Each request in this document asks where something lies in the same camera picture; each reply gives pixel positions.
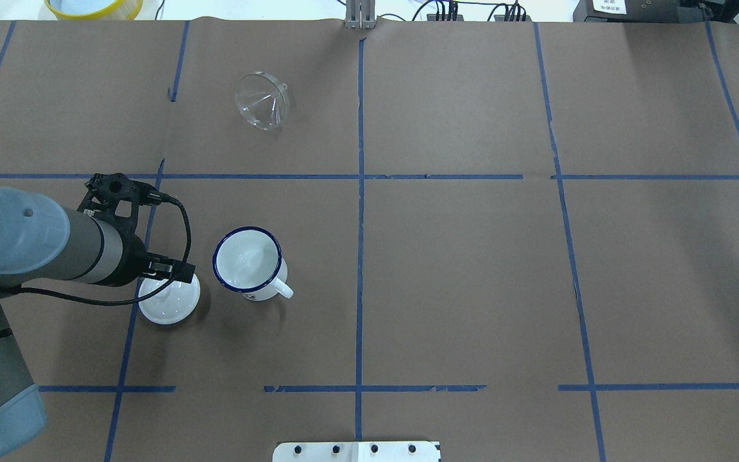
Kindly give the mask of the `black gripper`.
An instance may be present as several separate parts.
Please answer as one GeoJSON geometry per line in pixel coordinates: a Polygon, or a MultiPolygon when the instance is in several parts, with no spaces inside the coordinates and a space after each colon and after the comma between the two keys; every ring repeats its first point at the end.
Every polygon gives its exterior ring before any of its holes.
{"type": "Polygon", "coordinates": [[[136,278],[146,274],[149,280],[172,280],[190,284],[196,267],[188,261],[150,254],[135,232],[123,233],[116,229],[121,243],[119,262],[105,278],[105,286],[127,286],[136,278]]]}

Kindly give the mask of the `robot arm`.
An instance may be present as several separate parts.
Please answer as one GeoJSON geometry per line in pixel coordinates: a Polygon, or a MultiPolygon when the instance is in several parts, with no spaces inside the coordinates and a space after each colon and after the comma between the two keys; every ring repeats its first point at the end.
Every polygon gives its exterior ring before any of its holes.
{"type": "Polygon", "coordinates": [[[37,192],[0,187],[0,458],[38,436],[47,424],[39,385],[24,360],[2,301],[12,296],[50,296],[94,307],[132,306],[147,295],[99,300],[43,287],[34,280],[123,287],[140,278],[164,287],[190,282],[192,230],[187,209],[176,197],[144,182],[89,185],[77,209],[37,192]],[[140,207],[177,207],[185,229],[180,258],[150,252],[136,234],[140,207]]]}

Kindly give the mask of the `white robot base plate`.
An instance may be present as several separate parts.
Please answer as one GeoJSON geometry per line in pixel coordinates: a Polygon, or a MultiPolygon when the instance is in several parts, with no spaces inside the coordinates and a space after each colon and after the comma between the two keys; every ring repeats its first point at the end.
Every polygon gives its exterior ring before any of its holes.
{"type": "Polygon", "coordinates": [[[284,442],[275,447],[273,461],[441,461],[440,444],[433,441],[284,442]]]}

